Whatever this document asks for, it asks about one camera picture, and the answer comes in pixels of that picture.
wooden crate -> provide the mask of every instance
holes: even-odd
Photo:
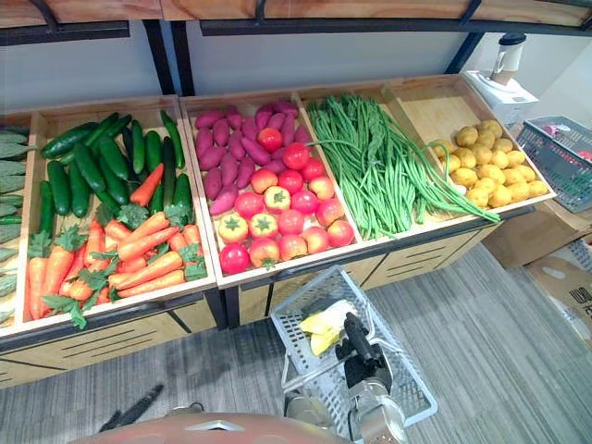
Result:
[[[181,117],[179,102],[176,96],[161,96],[142,99],[121,99],[116,101],[101,101],[85,103],[80,105],[67,105],[46,108],[32,112],[31,136],[29,144],[43,147],[56,135],[69,130],[81,123],[87,121],[98,121],[114,111],[121,115],[132,114],[137,119],[144,131],[155,130],[161,138],[167,135],[167,130],[160,120],[160,110],[166,110],[173,120],[177,122],[181,141],[183,142],[183,151],[186,158],[186,172],[190,177],[191,193],[193,206],[195,210],[196,225],[198,226],[202,237],[205,237],[204,218],[201,213],[199,194],[197,185],[193,180],[191,173],[190,150],[185,143],[184,124]],[[122,146],[121,136],[117,141]],[[29,315],[25,312],[25,286],[27,269],[27,250],[29,235],[36,232],[39,227],[39,209],[40,195],[39,184],[46,179],[46,159],[43,159],[38,151],[31,151],[27,157],[27,178],[25,182],[25,203],[23,205],[23,224],[20,234],[20,245],[18,254],[18,287],[17,287],[17,311],[15,325],[12,328],[0,330],[0,336],[12,334],[15,332],[30,330],[38,327],[46,327],[54,324],[69,321],[69,314],[59,314],[37,321],[31,321]],[[92,197],[89,213],[83,219],[78,219],[74,215],[57,216],[55,221],[55,231],[59,231],[62,226],[71,226],[79,224],[83,228],[88,226],[92,217],[93,209],[99,202],[96,196]],[[107,303],[93,307],[86,315],[110,312],[117,308],[130,306],[140,302],[163,301],[166,299],[178,297],[184,294],[193,293],[200,290],[206,290],[216,285],[216,278],[209,253],[207,242],[203,242],[203,254],[205,258],[207,277],[186,282],[173,288],[162,289],[144,293],[139,296],[119,300],[115,303]]]

red tomato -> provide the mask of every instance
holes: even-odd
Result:
[[[308,183],[308,189],[316,194],[320,201],[326,201],[335,195],[333,182],[327,176],[314,178]]]
[[[295,234],[282,236],[277,244],[279,245],[279,257],[282,261],[306,255],[306,242]]]
[[[313,215],[318,208],[318,199],[308,190],[298,191],[292,196],[290,208],[306,216]]]
[[[278,176],[268,169],[258,169],[251,176],[251,186],[259,194],[263,194],[269,187],[278,185]]]
[[[277,226],[282,235],[300,234],[304,228],[304,216],[300,211],[284,211],[277,219]]]
[[[345,220],[336,220],[327,228],[329,245],[332,247],[345,247],[353,241],[353,228]]]
[[[323,162],[321,162],[316,157],[311,157],[308,159],[308,162],[306,162],[306,165],[301,170],[301,173],[304,180],[309,182],[314,178],[320,178],[321,176],[324,176],[326,171]]]
[[[329,236],[320,227],[307,228],[302,232],[302,237],[306,241],[309,254],[321,253],[329,246]]]
[[[263,197],[251,191],[244,192],[234,201],[234,209],[245,219],[250,219],[265,210]]]
[[[249,268],[249,252],[238,243],[231,243],[220,252],[220,266],[227,275],[236,275]]]
[[[264,200],[270,213],[281,213],[290,208],[290,193],[285,188],[269,187],[265,190]]]
[[[286,167],[290,169],[302,169],[308,162],[309,158],[309,150],[304,143],[292,143],[290,146],[286,148],[284,154],[282,155],[282,159],[284,160],[284,164]]]
[[[279,173],[277,185],[288,190],[290,194],[294,194],[302,189],[304,179],[302,178],[302,174],[298,171],[287,169],[286,171]]]
[[[316,210],[316,220],[324,227],[328,227],[335,220],[345,215],[345,209],[337,199],[322,201]]]
[[[275,128],[263,128],[257,134],[257,141],[263,146],[264,150],[268,153],[273,153],[281,148],[284,138],[281,136],[281,132]]]
[[[279,261],[278,243],[268,238],[257,239],[251,244],[249,256],[255,267],[269,269]]]
[[[251,218],[249,222],[249,232],[255,239],[275,238],[278,234],[278,222],[276,219],[266,213],[259,213]]]

sweet potato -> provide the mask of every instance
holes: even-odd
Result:
[[[263,166],[271,160],[271,155],[259,143],[246,137],[240,139],[240,143],[255,164]]]
[[[239,163],[231,153],[226,153],[220,161],[220,169],[222,170],[222,183],[229,185],[239,174]]]
[[[255,162],[245,155],[240,161],[239,174],[237,175],[237,186],[240,190],[249,185],[251,182],[251,176],[255,172]]]
[[[222,190],[222,171],[220,168],[210,169],[203,178],[205,197],[213,201]]]
[[[221,118],[224,118],[224,113],[219,109],[203,111],[202,114],[195,119],[195,128],[198,130],[201,128],[212,128]]]
[[[234,183],[224,187],[216,200],[210,204],[210,215],[216,216],[227,212],[234,206],[234,201],[239,197],[239,189]]]

tomato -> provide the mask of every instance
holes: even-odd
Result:
[[[291,143],[281,156],[286,167],[291,169],[302,169],[308,162],[309,150],[304,143]]]
[[[264,195],[265,208],[270,213],[281,213],[290,208],[290,193],[281,187],[269,187]]]
[[[218,234],[225,243],[241,243],[249,235],[249,226],[242,217],[227,215],[220,219]]]
[[[345,209],[337,199],[327,199],[322,201],[316,209],[316,219],[318,223],[328,227],[335,220],[345,215]]]
[[[277,226],[282,235],[300,234],[304,228],[304,216],[298,210],[284,211],[277,219]]]
[[[308,162],[306,162],[306,165],[300,172],[304,180],[307,182],[310,182],[314,178],[320,178],[326,174],[323,162],[316,157],[308,159]]]
[[[298,191],[292,196],[290,208],[306,216],[313,215],[318,208],[318,199],[308,190]]]
[[[249,248],[249,256],[255,267],[264,266],[269,269],[279,261],[278,243],[268,238],[257,239]]]
[[[329,236],[320,227],[309,227],[302,232],[309,254],[321,253],[329,246]]]
[[[263,194],[269,187],[278,185],[278,176],[268,169],[258,169],[251,176],[251,186],[259,194]]]
[[[245,219],[250,219],[265,210],[263,197],[251,191],[244,192],[234,201],[234,209]]]
[[[295,234],[282,236],[277,244],[279,245],[279,257],[282,261],[306,255],[306,241]]]
[[[273,153],[281,148],[284,138],[281,136],[281,132],[275,128],[263,128],[257,134],[257,141],[263,146],[264,150],[268,153]]]
[[[290,194],[294,194],[302,189],[304,179],[302,178],[302,174],[298,171],[287,169],[286,171],[279,173],[277,185],[288,190]]]
[[[271,215],[259,213],[251,218],[249,232],[255,239],[275,238],[278,234],[278,222]]]
[[[249,252],[238,243],[231,243],[220,252],[220,266],[222,271],[228,275],[236,275],[246,271],[250,263]]]
[[[345,220],[336,220],[327,228],[329,245],[332,247],[345,247],[353,241],[353,228]]]

cucumber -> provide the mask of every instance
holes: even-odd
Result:
[[[45,231],[50,236],[54,234],[54,196],[52,188],[47,180],[41,182],[39,186],[41,199],[41,219],[39,221],[39,231]]]
[[[76,145],[74,147],[74,156],[76,157],[76,165],[78,165],[80,173],[91,187],[91,190],[95,193],[105,191],[105,179],[103,179],[88,147],[82,144]]]
[[[70,165],[68,175],[70,177],[70,191],[72,193],[72,213],[76,217],[85,217],[89,211],[91,189],[80,173],[76,162]]]
[[[148,131],[146,134],[146,169],[152,173],[162,161],[160,136],[156,131]]]
[[[108,161],[104,157],[99,157],[99,167],[103,172],[105,183],[107,185],[107,193],[113,197],[115,202],[120,205],[125,205],[130,201],[128,190],[121,180],[111,171]]]
[[[69,152],[72,148],[74,148],[75,143],[84,140],[84,138],[96,130],[98,126],[99,124],[95,122],[83,123],[82,125],[78,125],[78,127],[69,129],[59,136],[54,137],[42,149],[42,156],[53,159]]]
[[[113,139],[102,137],[99,141],[99,150],[101,152],[100,157],[106,161],[113,174],[122,180],[130,178],[126,158]]]

